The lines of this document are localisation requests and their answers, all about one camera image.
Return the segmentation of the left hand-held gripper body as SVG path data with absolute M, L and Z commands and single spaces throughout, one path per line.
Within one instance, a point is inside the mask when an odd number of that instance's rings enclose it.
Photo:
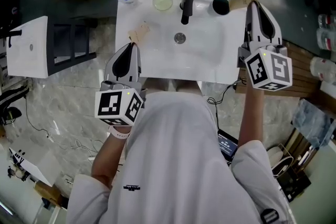
M 109 126 L 134 126 L 145 96 L 137 77 L 106 77 L 95 95 L 95 117 Z

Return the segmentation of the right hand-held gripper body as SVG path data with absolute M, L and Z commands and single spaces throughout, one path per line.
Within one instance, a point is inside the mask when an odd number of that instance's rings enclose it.
M 238 48 L 238 67 L 245 67 L 255 89 L 279 91 L 292 86 L 292 60 L 282 45 L 250 41 Z

